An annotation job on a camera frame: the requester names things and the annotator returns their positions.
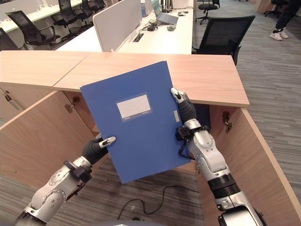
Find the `office chair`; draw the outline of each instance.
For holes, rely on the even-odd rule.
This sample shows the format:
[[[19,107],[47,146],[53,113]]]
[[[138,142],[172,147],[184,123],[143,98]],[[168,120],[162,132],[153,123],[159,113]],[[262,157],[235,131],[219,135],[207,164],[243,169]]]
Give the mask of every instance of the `office chair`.
[[[202,16],[199,18],[196,18],[196,20],[202,19],[199,24],[202,24],[204,20],[209,20],[210,17],[208,17],[209,10],[216,10],[219,9],[220,6],[220,0],[212,0],[212,4],[210,4],[210,0],[204,0],[201,1],[201,4],[198,6],[200,10],[203,10],[204,13],[206,13],[206,16]]]
[[[23,43],[22,47],[18,47],[14,41],[11,40],[8,34],[0,28],[0,51],[1,50],[22,50],[24,48],[25,50],[28,50],[25,43]]]
[[[231,55],[237,64],[240,42],[255,16],[210,18],[199,48],[192,54]]]
[[[6,13],[6,15],[9,16],[9,18],[11,18],[12,21],[14,21],[15,24],[21,29],[26,44],[34,46],[46,45],[50,50],[49,45],[51,45],[51,43],[57,38],[60,38],[59,35],[55,34],[54,26],[38,29],[23,11],[14,11]],[[42,34],[42,31],[48,28],[52,29],[52,34]]]
[[[86,19],[88,19],[93,14],[89,7],[88,0],[82,0],[80,9],[75,9],[73,12],[75,13],[78,19],[80,19],[82,22],[85,21],[86,27],[88,27]]]
[[[60,6],[60,14],[53,14],[51,18],[54,20],[54,25],[64,26],[64,28],[68,28],[69,34],[62,37],[62,41],[65,39],[71,39],[76,34],[71,32],[69,25],[77,21],[77,16],[74,14],[70,0],[58,0],[58,4]]]
[[[106,7],[105,3],[103,0],[93,0],[93,1],[89,1],[90,2],[93,2],[94,5],[93,6],[90,6],[90,9],[92,11],[94,11],[95,13],[97,13],[99,10],[103,9]]]
[[[267,16],[268,14],[274,14],[277,16],[277,19],[280,17],[281,12],[278,11],[279,8],[282,8],[283,5],[287,5],[287,1],[285,0],[272,0],[272,4],[276,5],[275,9],[272,11],[266,11],[264,13],[264,16]]]

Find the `wooden cabinet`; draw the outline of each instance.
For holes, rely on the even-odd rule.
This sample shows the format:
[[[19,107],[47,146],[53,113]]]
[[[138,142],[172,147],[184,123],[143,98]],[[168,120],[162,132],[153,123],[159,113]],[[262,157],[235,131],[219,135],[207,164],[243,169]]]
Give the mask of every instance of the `wooden cabinet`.
[[[9,121],[21,111],[51,93],[52,90],[41,87],[16,86],[1,83],[0,92],[0,118],[4,121]],[[8,95],[12,98],[11,101],[5,99],[4,94],[6,92],[8,92]]]
[[[173,85],[187,92],[193,103],[210,105],[211,134],[250,203],[264,214],[268,225],[301,225],[301,206],[244,108],[249,102],[231,56],[22,51],[22,57],[16,58],[16,53],[0,53],[4,59],[0,67],[0,87],[22,83],[64,92],[44,93],[47,96],[20,113],[13,112],[16,116],[0,127],[0,173],[31,186],[43,185],[64,160],[73,161],[81,154],[82,147],[93,138],[91,131],[97,130],[79,88],[166,60]],[[68,66],[63,67],[61,63],[66,59]],[[49,70],[59,70],[55,70],[54,75],[50,71],[43,74],[45,67],[36,67],[32,72],[29,60],[41,63],[47,60]],[[23,100],[26,92],[16,90],[16,96],[18,91]],[[80,101],[69,113],[65,105],[71,105],[74,97]],[[222,121],[224,111],[230,113],[233,123],[228,132]],[[196,174],[193,161],[177,170]],[[197,175],[197,180],[205,225],[216,225],[221,212],[215,206],[207,182],[201,175]]]
[[[63,161],[81,155],[94,136],[66,104],[65,94],[53,91],[0,127],[0,173],[40,187]]]
[[[230,112],[233,128],[222,121]],[[301,207],[276,158],[245,108],[210,106],[211,134],[239,188],[263,213],[268,225],[301,225]],[[218,211],[202,175],[197,175],[206,226],[215,226]]]

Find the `white label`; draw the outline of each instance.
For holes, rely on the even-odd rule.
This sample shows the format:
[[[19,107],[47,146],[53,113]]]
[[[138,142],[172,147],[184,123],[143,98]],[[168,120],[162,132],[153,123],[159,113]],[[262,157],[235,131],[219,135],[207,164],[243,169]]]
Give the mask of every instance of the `white label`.
[[[140,97],[135,97],[133,99],[119,102],[117,103],[117,107],[123,119],[136,114],[147,112],[151,109],[146,94]]]

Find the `blue folder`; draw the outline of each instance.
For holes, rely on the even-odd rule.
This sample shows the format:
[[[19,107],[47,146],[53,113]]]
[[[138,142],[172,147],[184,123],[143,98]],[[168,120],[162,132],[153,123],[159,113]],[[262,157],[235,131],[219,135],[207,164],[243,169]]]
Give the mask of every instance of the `blue folder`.
[[[117,138],[108,151],[122,183],[190,162],[178,155],[172,86],[162,61],[80,88],[103,138]]]

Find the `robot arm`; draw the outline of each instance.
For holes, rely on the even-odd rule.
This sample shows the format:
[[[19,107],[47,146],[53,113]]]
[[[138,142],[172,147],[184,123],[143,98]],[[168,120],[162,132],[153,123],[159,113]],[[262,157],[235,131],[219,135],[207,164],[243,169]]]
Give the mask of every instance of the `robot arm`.
[[[82,156],[73,162],[65,161],[50,180],[33,195],[31,203],[17,219],[16,226],[46,225],[64,202],[77,195],[88,182],[92,165],[107,154],[106,146],[115,140],[115,137],[103,140],[99,135],[85,146]]]
[[[214,138],[196,119],[193,104],[186,94],[171,88],[184,124],[178,128],[177,138],[185,140],[197,168],[204,176],[215,197],[218,210],[223,211],[218,221],[221,226],[265,226],[251,206],[244,192],[237,186],[223,155],[217,150]]]

